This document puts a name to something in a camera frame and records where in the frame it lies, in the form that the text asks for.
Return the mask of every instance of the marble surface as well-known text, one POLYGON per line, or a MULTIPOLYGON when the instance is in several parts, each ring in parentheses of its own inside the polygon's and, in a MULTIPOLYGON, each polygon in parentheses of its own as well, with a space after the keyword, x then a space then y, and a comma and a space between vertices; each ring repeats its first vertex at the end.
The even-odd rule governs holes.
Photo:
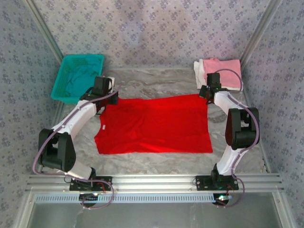
MULTIPOLYGON (((115 80, 121 86, 121 98, 161 98, 184 94, 198 94, 193 70, 116 70, 120 79, 115 80)), ((242 94, 234 95, 246 103, 242 94)), ((63 119, 75 105, 66 104, 62 112, 63 119)), ((226 147, 225 113, 214 104, 208 109, 208 128, 213 153, 128 153, 117 155, 99 154, 94 136, 100 129, 99 116, 91 118, 80 130, 74 140, 77 159, 94 167, 98 174, 209 174, 226 147)), ((236 173, 265 172, 262 153, 258 146, 247 152, 240 161, 236 173)))

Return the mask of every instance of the patterned wallpaper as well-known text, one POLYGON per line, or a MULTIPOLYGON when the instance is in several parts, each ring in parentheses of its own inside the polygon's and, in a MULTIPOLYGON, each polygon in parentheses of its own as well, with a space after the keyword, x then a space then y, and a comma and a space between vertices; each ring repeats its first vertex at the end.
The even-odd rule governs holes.
POLYGON ((0 227, 12 226, 59 64, 22 0, 0 1, 0 227))
POLYGON ((269 0, 34 0, 64 55, 112 67, 240 58, 269 0))
POLYGON ((304 227, 304 2, 284 0, 243 77, 261 116, 272 171, 282 174, 299 227, 304 227))

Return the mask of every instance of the plastic basket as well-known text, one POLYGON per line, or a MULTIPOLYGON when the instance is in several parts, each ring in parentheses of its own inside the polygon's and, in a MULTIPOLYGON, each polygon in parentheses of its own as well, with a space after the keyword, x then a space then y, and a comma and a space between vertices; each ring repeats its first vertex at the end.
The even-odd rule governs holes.
MULTIPOLYGON (((104 63, 103 55, 88 54, 88 55, 65 56, 62 60, 62 63, 61 63, 57 78, 55 80, 55 84, 54 84, 52 93, 51 93, 51 97, 54 100, 60 100, 66 104, 77 104, 80 97, 66 96, 66 86, 68 83, 69 73, 73 69, 75 69, 78 66, 83 66, 83 65, 89 64, 86 60, 87 56, 94 56, 94 57, 100 59, 100 70, 99 70, 98 75, 101 75, 103 63, 104 63)), ((89 87, 92 87, 93 85, 94 85, 94 83, 92 83, 92 84, 88 83, 87 85, 84 85, 84 86, 86 87, 86 89, 88 89, 89 87)))

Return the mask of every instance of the black mounting plate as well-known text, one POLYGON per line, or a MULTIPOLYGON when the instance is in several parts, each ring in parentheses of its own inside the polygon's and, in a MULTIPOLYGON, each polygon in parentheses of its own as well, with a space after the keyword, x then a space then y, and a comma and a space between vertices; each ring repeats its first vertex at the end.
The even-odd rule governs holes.
MULTIPOLYGON (((103 180, 112 184, 111 176, 96 176, 94 179, 103 180)), ((78 180, 71 180, 70 191, 103 191, 103 186, 105 191, 111 191, 110 186, 107 184, 98 184, 98 182, 93 182, 93 186, 83 185, 78 180)))
POLYGON ((221 175, 216 183, 211 176, 196 176, 195 184, 197 191, 238 190, 238 182, 232 176, 221 175))

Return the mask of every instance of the cable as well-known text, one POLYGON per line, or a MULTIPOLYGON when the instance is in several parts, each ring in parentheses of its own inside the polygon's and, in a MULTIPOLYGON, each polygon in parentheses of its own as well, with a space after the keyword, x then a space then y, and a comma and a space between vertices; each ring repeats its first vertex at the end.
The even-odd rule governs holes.
MULTIPOLYGON (((118 78, 120 78, 120 76, 115 72, 115 71, 112 71, 112 70, 108 70, 108 71, 105 71, 102 76, 104 76, 105 74, 107 73, 115 73, 118 78)), ((55 129, 52 134, 49 135, 49 137, 43 142, 43 144, 41 145, 40 149, 38 150, 38 153, 34 159, 34 162, 33 162, 33 166, 32 166, 32 170, 35 174, 39 175, 39 174, 42 174, 42 175, 47 175, 47 176, 62 176, 61 174, 54 174, 54 173, 43 173, 43 172, 39 172, 36 170, 36 165, 37 165, 37 162, 38 162, 38 159, 40 157, 40 155, 42 154, 42 151, 44 150, 44 148, 46 147, 46 145, 49 143, 49 141, 56 135, 56 133, 58 131, 60 131, 62 128, 65 127, 65 125, 76 115, 76 113, 78 111, 80 111, 82 108, 84 108, 85 106, 87 106, 88 104, 90 103, 93 103, 93 102, 96 102, 96 101, 101 101, 101 100, 104 100, 104 99, 107 99, 113 95, 115 95, 119 89, 121 88, 121 85, 117 88, 117 90, 113 91, 111 94, 108 94, 106 96, 103 96, 103 97, 100 97, 100 98, 96 98, 96 99, 93 99, 91 101, 87 101, 85 102, 84 104, 82 104, 78 109, 76 109, 57 129, 55 129)), ((110 183, 108 183, 107 181, 104 181, 104 180, 88 180, 88 179, 81 179, 81 178, 75 178, 71 175, 65 175, 65 177, 71 177, 73 178, 74 180, 78 180, 78 181, 85 181, 85 182, 100 182, 100 183, 104 183, 106 185, 108 185, 111 189, 111 192, 112 192, 112 195, 111 195, 111 198, 110 200, 104 204, 103 206, 100 206, 100 207, 96 207, 96 208, 87 208, 87 207, 84 207, 84 209, 102 209, 102 208, 105 208, 106 206, 108 206, 109 204, 112 203, 113 199, 114 199, 114 189, 112 187, 112 185, 110 183)))
MULTIPOLYGON (((241 76, 240 76, 237 72, 235 72, 234 70, 231 70, 231 69, 224 68, 224 69, 217 70, 215 73, 218 73, 218 72, 224 71, 224 70, 230 71, 230 72, 234 73, 234 74, 238 77, 239 82, 240 82, 240 90, 238 90, 238 91, 236 91, 236 92, 237 92, 237 93, 242 92, 242 90, 243 90, 243 81, 242 81, 242 79, 241 79, 241 76)), ((238 101, 237 101, 234 97, 232 97, 230 94, 231 94, 231 92, 228 93, 228 98, 229 98, 229 100, 232 101, 233 103, 235 103, 237 106, 239 106, 239 107, 243 108, 244 110, 246 110, 247 113, 251 116, 251 118, 252 118, 252 120, 253 120, 253 122, 254 122, 254 124, 255 124, 255 127, 256 127, 256 137, 255 137, 255 140, 254 140, 254 142, 252 143, 252 145, 249 146, 249 147, 247 147, 247 148, 242 149, 242 150, 239 152, 239 154, 237 155, 236 159, 235 159, 235 160, 233 161, 233 163, 232 163, 232 166, 231 166, 231 176, 233 177, 233 179, 235 179, 235 180, 241 182, 242 187, 243 187, 243 192, 242 192, 241 197, 240 197, 234 204, 232 204, 232 205, 226 205, 226 204, 220 202, 219 200, 217 200, 218 203, 223 204, 222 207, 224 207, 224 208, 231 208, 231 207, 233 207, 233 206, 236 206, 236 205, 239 204, 239 203, 243 200, 243 198, 244 198, 244 194, 245 194, 245 185, 244 185, 244 182, 243 182, 239 177, 237 177, 237 176, 234 174, 234 172, 235 172, 235 170, 234 170, 235 168, 234 168, 234 167, 235 167, 236 163, 238 162, 238 160, 240 159, 241 154, 244 153, 245 151, 248 151, 248 150, 252 149, 252 148, 257 144, 257 141, 258 141, 258 139, 259 139, 259 134, 260 134, 260 129, 259 129, 259 126, 258 126, 256 117, 253 115, 253 113, 252 113, 247 107, 245 107, 243 104, 241 104, 240 102, 238 102, 238 101)))

